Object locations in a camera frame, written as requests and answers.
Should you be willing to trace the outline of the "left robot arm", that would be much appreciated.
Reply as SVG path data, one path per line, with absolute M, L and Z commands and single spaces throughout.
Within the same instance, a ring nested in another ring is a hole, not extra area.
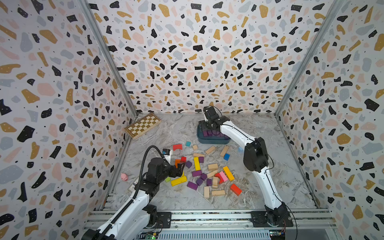
M 172 214 L 158 216 L 150 204 L 166 178 L 182 177 L 185 163 L 170 163 L 156 146 L 149 146 L 143 156 L 139 180 L 124 205 L 97 230 L 88 229 L 82 240 L 134 240 L 140 233 L 157 233 L 170 227 Z

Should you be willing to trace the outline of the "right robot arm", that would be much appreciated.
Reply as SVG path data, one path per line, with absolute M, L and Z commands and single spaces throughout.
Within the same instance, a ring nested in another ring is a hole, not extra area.
M 272 180 L 269 154 L 263 138 L 253 137 L 239 129 L 228 117 L 214 106 L 203 108 L 204 120 L 199 122 L 202 131 L 220 133 L 233 140 L 244 150 L 243 163 L 255 176 L 263 194 L 266 221 L 270 226 L 286 226 L 292 221 L 290 209 L 281 200 Z

